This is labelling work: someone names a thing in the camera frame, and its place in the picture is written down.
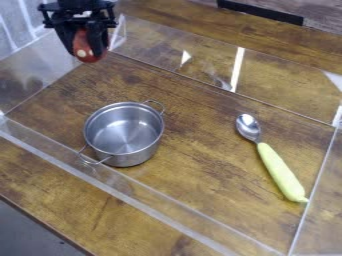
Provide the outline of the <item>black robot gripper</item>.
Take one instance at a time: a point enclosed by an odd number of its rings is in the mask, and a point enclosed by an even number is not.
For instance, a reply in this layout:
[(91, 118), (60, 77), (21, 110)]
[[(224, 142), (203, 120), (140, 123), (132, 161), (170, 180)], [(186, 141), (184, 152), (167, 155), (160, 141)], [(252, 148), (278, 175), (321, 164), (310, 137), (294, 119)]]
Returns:
[(113, 8), (115, 2), (111, 0), (55, 0), (37, 6), (44, 18), (43, 24), (47, 28), (55, 28), (69, 54), (73, 54), (76, 29), (61, 25), (85, 26), (87, 41), (95, 57), (105, 54), (107, 28), (115, 28), (117, 25)]

